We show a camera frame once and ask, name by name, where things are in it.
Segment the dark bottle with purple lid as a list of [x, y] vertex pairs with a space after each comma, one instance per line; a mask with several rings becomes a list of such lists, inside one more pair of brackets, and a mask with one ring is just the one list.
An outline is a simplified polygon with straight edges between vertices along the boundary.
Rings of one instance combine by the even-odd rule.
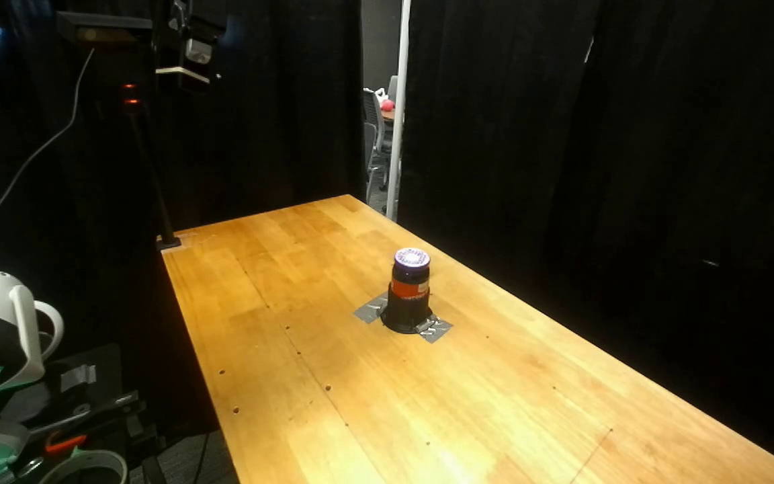
[[413, 333], [430, 314], [430, 255], [421, 247], [400, 247], [392, 255], [381, 319], [399, 333]]

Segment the white vertical pole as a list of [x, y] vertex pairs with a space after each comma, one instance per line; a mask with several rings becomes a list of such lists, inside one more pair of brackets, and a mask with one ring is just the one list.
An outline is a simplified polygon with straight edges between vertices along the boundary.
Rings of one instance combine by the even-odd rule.
[[388, 218], [391, 220], [399, 220], [399, 197], [400, 197], [405, 81], [409, 81], [409, 48], [411, 48], [411, 6], [413, 6], [413, 0], [400, 3], [399, 84], [395, 84], [392, 154], [391, 154], [391, 179], [388, 179]]

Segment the black curtain backdrop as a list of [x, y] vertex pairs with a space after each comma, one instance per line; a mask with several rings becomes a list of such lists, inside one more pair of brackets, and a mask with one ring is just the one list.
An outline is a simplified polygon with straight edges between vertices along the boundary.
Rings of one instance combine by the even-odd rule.
[[[72, 44], [60, 11], [146, 15]], [[0, 0], [0, 269], [210, 425], [119, 85], [172, 225], [362, 183], [362, 0], [228, 0], [215, 81], [161, 81], [165, 0]], [[774, 452], [774, 0], [413, 0], [403, 222]]]

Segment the grey duct tape patch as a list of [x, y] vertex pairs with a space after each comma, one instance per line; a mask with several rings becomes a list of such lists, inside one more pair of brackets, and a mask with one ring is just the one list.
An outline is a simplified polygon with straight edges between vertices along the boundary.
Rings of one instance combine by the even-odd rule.
[[[381, 311], [388, 310], [388, 295], [380, 292], [370, 300], [366, 300], [362, 306], [356, 310], [356, 317], [361, 323], [376, 323], [381, 317]], [[435, 343], [440, 335], [447, 335], [451, 331], [451, 326], [447, 319], [440, 319], [438, 314], [430, 314], [424, 323], [417, 326], [417, 333]]]

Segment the orange handled tool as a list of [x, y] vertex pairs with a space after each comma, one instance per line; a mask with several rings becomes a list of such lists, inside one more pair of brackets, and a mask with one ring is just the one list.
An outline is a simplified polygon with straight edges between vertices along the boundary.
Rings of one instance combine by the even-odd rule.
[[61, 458], [61, 455], [69, 455], [72, 448], [77, 448], [84, 444], [86, 444], [86, 432], [64, 436], [64, 438], [49, 436], [44, 444], [44, 455], [45, 458]]

